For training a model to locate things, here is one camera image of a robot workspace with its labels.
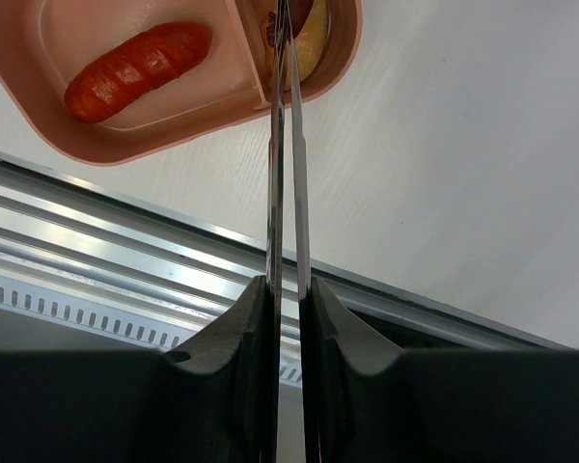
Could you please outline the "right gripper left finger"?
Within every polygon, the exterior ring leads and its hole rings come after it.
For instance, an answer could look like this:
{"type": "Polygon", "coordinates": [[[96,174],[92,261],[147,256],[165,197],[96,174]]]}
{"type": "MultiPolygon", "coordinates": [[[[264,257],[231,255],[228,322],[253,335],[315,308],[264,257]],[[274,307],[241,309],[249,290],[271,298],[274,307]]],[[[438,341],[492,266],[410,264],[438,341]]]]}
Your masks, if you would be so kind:
{"type": "Polygon", "coordinates": [[[165,353],[0,352],[0,462],[272,462],[279,344],[256,277],[165,353]]]}

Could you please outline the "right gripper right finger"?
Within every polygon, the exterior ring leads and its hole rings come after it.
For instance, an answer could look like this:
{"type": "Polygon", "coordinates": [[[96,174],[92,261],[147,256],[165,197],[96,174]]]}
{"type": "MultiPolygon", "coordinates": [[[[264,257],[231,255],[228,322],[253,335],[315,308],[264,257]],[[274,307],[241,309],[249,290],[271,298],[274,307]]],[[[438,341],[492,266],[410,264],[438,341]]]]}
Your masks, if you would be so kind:
{"type": "Polygon", "coordinates": [[[405,349],[320,279],[300,334],[310,462],[579,462],[579,350],[405,349]]]}

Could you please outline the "red sausage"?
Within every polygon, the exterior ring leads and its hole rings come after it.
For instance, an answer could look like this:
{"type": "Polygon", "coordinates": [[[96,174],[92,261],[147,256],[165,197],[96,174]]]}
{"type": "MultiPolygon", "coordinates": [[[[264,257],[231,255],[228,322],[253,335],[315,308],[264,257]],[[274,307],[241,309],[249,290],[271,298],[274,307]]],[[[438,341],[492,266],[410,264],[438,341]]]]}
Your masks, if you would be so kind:
{"type": "Polygon", "coordinates": [[[211,41],[203,24],[155,25],[83,67],[69,82],[64,102],[83,123],[106,121],[201,64],[211,41]]]}

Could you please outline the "metal food tongs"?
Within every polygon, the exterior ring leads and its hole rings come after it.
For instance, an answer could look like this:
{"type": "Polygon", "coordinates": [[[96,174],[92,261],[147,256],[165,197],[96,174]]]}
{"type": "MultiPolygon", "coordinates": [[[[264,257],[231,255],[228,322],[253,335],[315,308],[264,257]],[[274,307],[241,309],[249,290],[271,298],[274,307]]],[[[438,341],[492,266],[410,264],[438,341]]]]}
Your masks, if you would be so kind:
{"type": "Polygon", "coordinates": [[[274,65],[270,89],[266,283],[276,314],[285,307],[282,294],[284,219],[291,202],[295,238],[296,326],[299,352],[288,363],[277,356],[279,393],[276,442],[279,462],[322,459],[317,416],[313,337],[312,263],[302,95],[288,1],[276,4],[274,65]]]}

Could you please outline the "orange bread roll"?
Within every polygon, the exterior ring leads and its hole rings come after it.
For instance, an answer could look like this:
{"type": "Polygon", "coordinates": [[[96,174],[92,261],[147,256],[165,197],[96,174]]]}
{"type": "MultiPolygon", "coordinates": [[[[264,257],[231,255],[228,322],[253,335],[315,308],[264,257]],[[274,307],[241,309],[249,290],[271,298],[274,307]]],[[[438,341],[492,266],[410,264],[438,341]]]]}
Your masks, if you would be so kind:
{"type": "MultiPolygon", "coordinates": [[[[268,84],[272,85],[274,65],[274,27],[276,2],[268,12],[267,19],[261,26],[262,40],[265,49],[265,61],[270,75],[268,84]]],[[[311,12],[298,36],[294,39],[300,82],[305,81],[315,70],[322,56],[328,35],[328,7],[326,0],[315,0],[311,12]]]]}

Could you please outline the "dark red octopus tentacle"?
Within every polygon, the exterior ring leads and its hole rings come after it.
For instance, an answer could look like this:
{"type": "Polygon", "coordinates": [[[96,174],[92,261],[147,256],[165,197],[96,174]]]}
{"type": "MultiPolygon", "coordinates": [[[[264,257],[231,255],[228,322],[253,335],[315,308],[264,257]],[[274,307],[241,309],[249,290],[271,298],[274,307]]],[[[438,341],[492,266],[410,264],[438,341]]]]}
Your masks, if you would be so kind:
{"type": "MultiPolygon", "coordinates": [[[[297,38],[313,8],[313,0],[289,0],[289,18],[291,23],[292,37],[297,38]]],[[[265,38],[270,47],[275,44],[276,13],[269,12],[265,23],[265,38]]]]}

